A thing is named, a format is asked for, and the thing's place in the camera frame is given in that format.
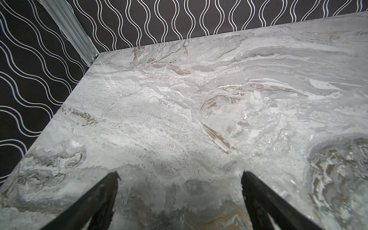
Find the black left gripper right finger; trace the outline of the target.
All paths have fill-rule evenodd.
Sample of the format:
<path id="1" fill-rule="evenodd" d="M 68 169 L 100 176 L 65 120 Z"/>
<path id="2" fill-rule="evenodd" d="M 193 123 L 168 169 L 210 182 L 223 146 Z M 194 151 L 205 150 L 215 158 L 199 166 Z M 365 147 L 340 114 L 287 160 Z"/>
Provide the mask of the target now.
<path id="1" fill-rule="evenodd" d="M 282 230 L 320 230 L 252 172 L 244 171 L 242 195 L 254 230 L 273 230 L 271 219 Z"/>

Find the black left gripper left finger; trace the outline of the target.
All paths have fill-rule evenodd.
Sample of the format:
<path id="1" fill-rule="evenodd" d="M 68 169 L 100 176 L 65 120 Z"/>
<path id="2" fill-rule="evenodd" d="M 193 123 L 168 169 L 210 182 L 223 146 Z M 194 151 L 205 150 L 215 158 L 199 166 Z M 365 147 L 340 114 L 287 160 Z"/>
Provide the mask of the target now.
<path id="1" fill-rule="evenodd" d="M 57 218 L 44 226 L 43 230 L 107 230 L 113 217 L 117 196 L 117 172 L 108 173 L 95 186 L 81 196 Z"/>

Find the aluminium corner frame post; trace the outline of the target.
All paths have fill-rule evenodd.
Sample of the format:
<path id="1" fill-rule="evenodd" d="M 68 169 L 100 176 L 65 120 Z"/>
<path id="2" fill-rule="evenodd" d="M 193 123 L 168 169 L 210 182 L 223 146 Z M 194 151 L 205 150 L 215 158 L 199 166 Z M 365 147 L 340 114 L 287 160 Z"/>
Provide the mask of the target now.
<path id="1" fill-rule="evenodd" d="M 87 66 L 91 66 L 98 57 L 99 51 L 83 29 L 68 1 L 40 0 L 39 2 L 73 45 L 81 59 Z"/>

